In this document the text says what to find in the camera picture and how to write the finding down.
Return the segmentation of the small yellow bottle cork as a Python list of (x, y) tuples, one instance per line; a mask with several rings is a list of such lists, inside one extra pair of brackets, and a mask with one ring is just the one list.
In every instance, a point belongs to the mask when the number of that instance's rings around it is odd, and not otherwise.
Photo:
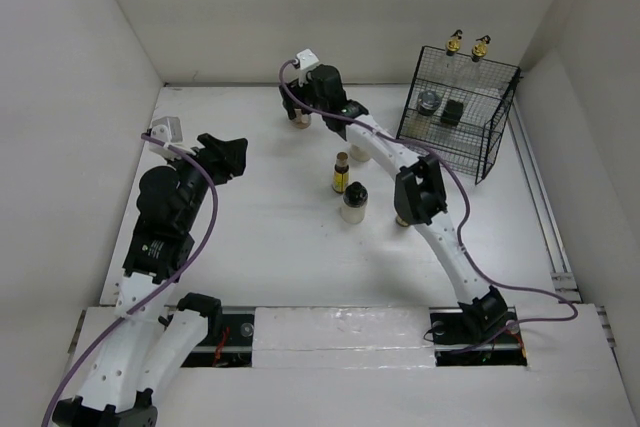
[(332, 189), (343, 194), (349, 183), (349, 156), (347, 152), (339, 152), (336, 155), (332, 177)]
[(396, 216), (395, 218), (396, 223), (401, 226), (401, 227), (409, 227), (410, 224), (408, 222), (406, 222), (402, 217), (400, 217), (399, 215)]

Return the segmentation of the black-cap white powder jar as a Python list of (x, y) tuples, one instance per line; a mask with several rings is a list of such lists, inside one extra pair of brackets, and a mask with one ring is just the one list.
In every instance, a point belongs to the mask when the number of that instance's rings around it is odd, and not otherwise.
[(369, 194), (367, 188), (359, 181), (347, 186), (340, 207), (342, 219), (349, 224), (359, 224), (364, 220)]

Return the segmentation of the glass bottle with dark sauce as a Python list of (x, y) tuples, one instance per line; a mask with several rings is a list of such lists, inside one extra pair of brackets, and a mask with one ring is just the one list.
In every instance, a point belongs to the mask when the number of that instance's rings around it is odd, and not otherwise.
[(482, 62), (487, 55), (491, 37), (484, 35), (476, 40), (471, 49), (470, 58), (457, 70), (447, 103), (441, 114), (440, 122), (455, 127), (462, 119), (465, 107), (472, 98), (481, 76)]

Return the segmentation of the clear glass bottle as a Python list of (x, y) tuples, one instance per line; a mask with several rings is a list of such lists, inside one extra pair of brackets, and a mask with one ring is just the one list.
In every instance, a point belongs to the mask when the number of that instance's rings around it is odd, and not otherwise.
[(433, 90), (445, 99), (456, 74), (457, 53), (461, 47), (463, 31), (457, 29), (446, 41), (444, 52), (430, 66), (427, 72), (428, 90)]

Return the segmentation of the black-lid beige spice jar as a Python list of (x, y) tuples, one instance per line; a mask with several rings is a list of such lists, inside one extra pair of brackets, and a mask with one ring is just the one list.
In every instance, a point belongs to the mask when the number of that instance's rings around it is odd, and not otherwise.
[(351, 144), (349, 148), (349, 154), (354, 161), (365, 163), (371, 159), (368, 152), (357, 145)]

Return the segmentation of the grey-lid white powder shaker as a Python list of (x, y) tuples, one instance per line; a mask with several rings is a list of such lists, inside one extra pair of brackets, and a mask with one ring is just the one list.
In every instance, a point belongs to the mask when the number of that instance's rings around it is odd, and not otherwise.
[(433, 90), (425, 90), (418, 95), (411, 124), (412, 137), (425, 138), (440, 104), (441, 97)]

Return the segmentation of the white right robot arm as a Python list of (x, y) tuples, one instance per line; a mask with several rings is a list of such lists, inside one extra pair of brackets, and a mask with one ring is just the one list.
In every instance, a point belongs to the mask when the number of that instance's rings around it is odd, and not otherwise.
[(461, 309), (467, 342), (489, 343), (508, 328), (500, 290), (475, 264), (448, 213), (443, 170), (450, 167), (425, 146), (418, 154), (407, 141), (382, 128), (361, 103), (347, 97), (339, 71), (313, 60), (285, 61), (278, 71), (283, 106), (290, 120), (315, 113), (345, 142), (363, 150), (394, 181), (397, 216), (422, 236), (444, 269)]

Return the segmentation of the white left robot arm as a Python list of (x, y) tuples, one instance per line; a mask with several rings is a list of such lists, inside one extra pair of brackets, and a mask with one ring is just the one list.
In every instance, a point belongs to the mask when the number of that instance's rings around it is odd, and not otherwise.
[(219, 299), (188, 293), (166, 306), (184, 272), (204, 250), (191, 229), (206, 196), (243, 175), (248, 141), (207, 133), (184, 148), (147, 131), (142, 139), (165, 162), (143, 174), (138, 218), (122, 267), (114, 321), (79, 355), (43, 416), (45, 426), (154, 426), (155, 405), (191, 351), (222, 335)]

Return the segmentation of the small black-cap back jar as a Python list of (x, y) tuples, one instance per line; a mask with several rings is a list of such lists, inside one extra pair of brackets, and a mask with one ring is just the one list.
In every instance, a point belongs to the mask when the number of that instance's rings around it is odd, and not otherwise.
[(311, 117), (303, 114), (299, 117), (290, 120), (291, 124), (297, 129), (306, 129), (311, 126)]

